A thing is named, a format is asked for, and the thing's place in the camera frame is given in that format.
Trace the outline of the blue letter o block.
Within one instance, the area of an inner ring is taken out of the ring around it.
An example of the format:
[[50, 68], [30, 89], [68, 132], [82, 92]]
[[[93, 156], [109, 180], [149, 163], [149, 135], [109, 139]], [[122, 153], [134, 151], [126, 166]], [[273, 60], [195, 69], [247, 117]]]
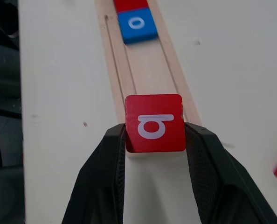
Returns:
[[124, 44], [134, 44], [158, 37], [149, 8], [118, 13], [118, 21]]

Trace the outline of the red letter b block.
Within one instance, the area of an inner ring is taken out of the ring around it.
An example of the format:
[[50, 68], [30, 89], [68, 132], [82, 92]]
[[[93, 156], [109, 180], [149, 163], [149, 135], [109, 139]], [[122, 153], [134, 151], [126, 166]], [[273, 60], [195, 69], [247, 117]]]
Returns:
[[179, 94], [127, 96], [125, 125], [129, 153], [181, 152], [186, 148]]

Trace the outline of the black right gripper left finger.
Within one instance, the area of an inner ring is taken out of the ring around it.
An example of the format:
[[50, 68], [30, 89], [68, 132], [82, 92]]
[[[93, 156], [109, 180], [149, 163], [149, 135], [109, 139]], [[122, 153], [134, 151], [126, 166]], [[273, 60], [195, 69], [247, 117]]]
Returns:
[[125, 124], [108, 129], [79, 171], [62, 224], [123, 224]]

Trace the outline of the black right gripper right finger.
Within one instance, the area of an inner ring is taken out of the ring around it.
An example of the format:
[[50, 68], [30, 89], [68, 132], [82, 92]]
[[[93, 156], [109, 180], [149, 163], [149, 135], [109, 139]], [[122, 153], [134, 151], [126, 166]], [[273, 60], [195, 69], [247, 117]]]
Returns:
[[277, 224], [247, 172], [208, 129], [185, 123], [190, 179], [202, 224]]

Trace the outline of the wooden letter tray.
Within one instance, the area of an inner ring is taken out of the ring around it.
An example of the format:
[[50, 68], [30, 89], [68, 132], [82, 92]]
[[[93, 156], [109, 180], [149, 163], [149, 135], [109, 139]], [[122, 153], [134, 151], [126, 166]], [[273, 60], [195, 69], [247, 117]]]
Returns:
[[135, 94], [177, 93], [183, 118], [201, 126], [201, 118], [178, 60], [157, 0], [148, 0], [159, 37], [125, 45], [113, 0], [94, 0], [116, 117], [125, 122], [125, 98]]

